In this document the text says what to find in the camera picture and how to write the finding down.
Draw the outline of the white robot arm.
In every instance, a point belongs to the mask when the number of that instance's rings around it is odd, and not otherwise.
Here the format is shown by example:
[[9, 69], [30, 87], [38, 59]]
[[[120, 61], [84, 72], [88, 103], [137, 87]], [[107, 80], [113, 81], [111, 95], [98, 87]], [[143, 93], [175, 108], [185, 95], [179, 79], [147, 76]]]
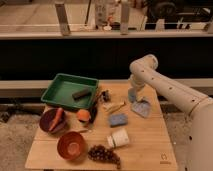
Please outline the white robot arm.
[[213, 98], [156, 71], [157, 58], [148, 54], [130, 63], [130, 83], [140, 91], [145, 84], [191, 116], [186, 171], [213, 171]]

